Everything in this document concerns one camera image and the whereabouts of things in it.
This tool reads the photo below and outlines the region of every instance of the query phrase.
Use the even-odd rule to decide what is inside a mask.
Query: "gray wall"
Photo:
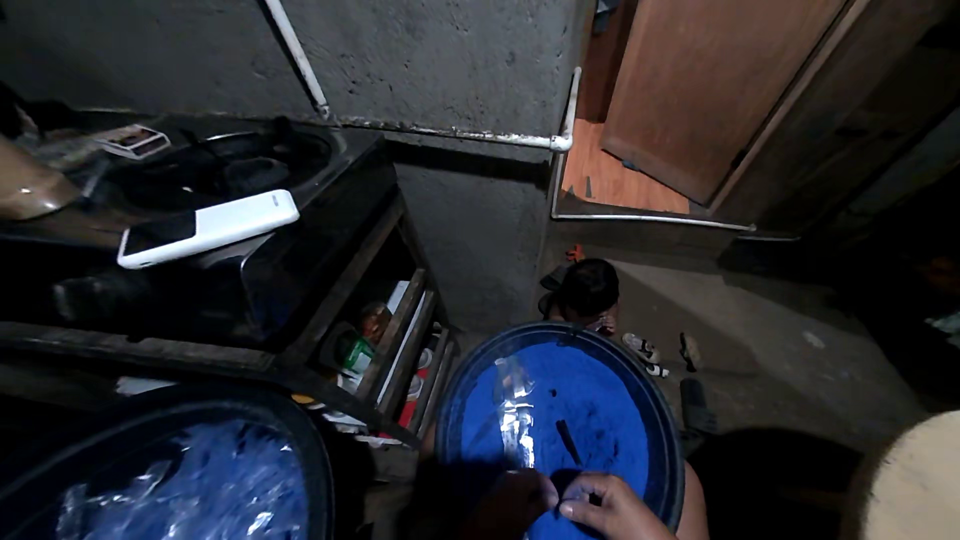
[[[576,0],[284,6],[337,114],[530,135],[560,126],[585,16]],[[0,80],[30,99],[312,117],[253,0],[5,0],[3,7]],[[550,159],[483,143],[404,140]],[[547,219],[543,179],[415,165],[397,172],[454,324],[491,331],[526,319]]]

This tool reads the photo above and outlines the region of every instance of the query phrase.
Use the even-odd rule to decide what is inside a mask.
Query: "hand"
[[[589,502],[590,495],[600,499],[599,506]],[[630,485],[614,475],[581,474],[564,491],[560,513],[607,540],[676,540]]]
[[[519,540],[559,500],[547,476],[534,469],[507,471],[464,522],[460,538]]]

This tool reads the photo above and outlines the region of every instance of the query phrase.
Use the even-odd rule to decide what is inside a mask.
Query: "black stove top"
[[[148,125],[174,147],[142,162],[111,157],[103,176],[79,183],[85,200],[0,223],[0,248],[14,261],[0,319],[279,346],[314,302],[305,299],[324,294],[396,197],[396,173],[374,132],[291,127],[285,119]],[[130,225],[278,188],[293,195],[296,223],[142,270],[116,263]]]
[[[105,186],[120,190],[129,210],[180,212],[290,189],[330,163],[331,148],[325,140],[295,131],[282,118],[259,132],[206,140],[187,130],[180,133],[186,146],[103,178]]]

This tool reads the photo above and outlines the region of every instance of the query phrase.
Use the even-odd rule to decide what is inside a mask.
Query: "stove burner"
[[[224,167],[224,189],[231,197],[267,191],[290,174],[286,163],[273,158],[237,160]]]

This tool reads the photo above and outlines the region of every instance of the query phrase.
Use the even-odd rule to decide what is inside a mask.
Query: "pvc pipe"
[[[294,57],[294,62],[297,63],[297,69],[300,70],[300,74],[306,81],[306,87],[313,97],[314,105],[317,107],[321,118],[323,120],[329,119],[330,105],[326,102],[326,96],[324,96],[323,89],[320,88],[320,82],[317,81],[317,76],[313,73],[310,60],[307,59],[306,53],[303,52],[303,47],[300,46],[297,33],[294,32],[294,27],[290,24],[290,19],[287,18],[287,11],[283,9],[283,4],[280,4],[280,0],[264,1],[267,4],[267,9],[270,10],[270,15],[274,18],[276,27],[280,30],[280,35],[283,36],[283,41],[287,44],[287,49],[290,50],[290,54]]]
[[[379,120],[369,120],[360,116],[341,116],[340,125],[351,128],[363,128],[369,130],[379,130],[384,132],[397,132],[403,134],[442,136],[447,138],[459,138],[464,140],[479,140],[483,142],[493,142],[498,144],[511,144],[514,146],[529,146],[532,148],[544,148],[558,154],[566,153],[573,146],[573,122],[577,114],[577,94],[580,89],[580,67],[573,70],[573,81],[570,83],[570,96],[566,102],[566,115],[564,117],[564,129],[560,135],[539,136],[539,135],[518,135],[518,134],[497,134],[494,132],[475,132],[461,130],[456,127],[451,128],[424,128],[413,124],[403,122],[384,122]]]

